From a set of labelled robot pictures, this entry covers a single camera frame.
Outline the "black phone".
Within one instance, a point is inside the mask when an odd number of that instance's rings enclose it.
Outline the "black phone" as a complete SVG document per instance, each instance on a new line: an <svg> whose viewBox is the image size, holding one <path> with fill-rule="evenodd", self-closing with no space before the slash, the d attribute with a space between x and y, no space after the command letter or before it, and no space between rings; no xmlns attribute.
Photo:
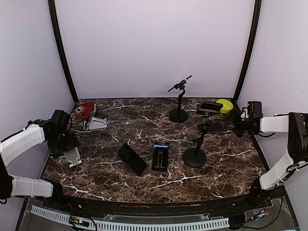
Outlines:
<svg viewBox="0 0 308 231"><path fill-rule="evenodd" d="M123 161L137 176L142 176L147 163L127 144L124 143L116 155Z"/></svg>

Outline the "dark phone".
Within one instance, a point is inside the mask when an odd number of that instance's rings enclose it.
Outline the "dark phone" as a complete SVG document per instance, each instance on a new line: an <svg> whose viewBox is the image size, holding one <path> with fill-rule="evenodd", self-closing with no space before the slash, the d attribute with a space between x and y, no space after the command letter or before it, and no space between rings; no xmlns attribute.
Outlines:
<svg viewBox="0 0 308 231"><path fill-rule="evenodd" d="M223 104L221 103L212 103L212 102L204 102L200 104L201 111L220 113Z"/></svg>

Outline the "grey small phone stand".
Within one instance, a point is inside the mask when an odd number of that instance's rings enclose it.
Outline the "grey small phone stand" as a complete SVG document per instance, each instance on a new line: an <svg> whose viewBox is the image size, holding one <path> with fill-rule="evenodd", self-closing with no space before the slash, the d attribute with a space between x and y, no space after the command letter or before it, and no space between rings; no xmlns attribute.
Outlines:
<svg viewBox="0 0 308 231"><path fill-rule="evenodd" d="M80 154L79 154L79 150L78 150L77 147L71 149L70 151L66 151L64 153L64 156L65 156L67 162L69 163L70 168L75 167L75 166L82 163L82 160L81 160L81 157L80 157Z"/></svg>

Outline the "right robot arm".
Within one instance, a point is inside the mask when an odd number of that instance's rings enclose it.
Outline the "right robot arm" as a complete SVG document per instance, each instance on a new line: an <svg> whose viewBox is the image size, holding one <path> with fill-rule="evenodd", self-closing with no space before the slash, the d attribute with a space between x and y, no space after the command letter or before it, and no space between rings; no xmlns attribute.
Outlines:
<svg viewBox="0 0 308 231"><path fill-rule="evenodd" d="M308 115L289 112L264 116L262 103L250 101L242 110L231 112L234 133L242 137L245 132L269 138L262 142L271 167L251 186L245 204L257 208L264 201L264 192L285 183L295 172L308 165Z"/></svg>

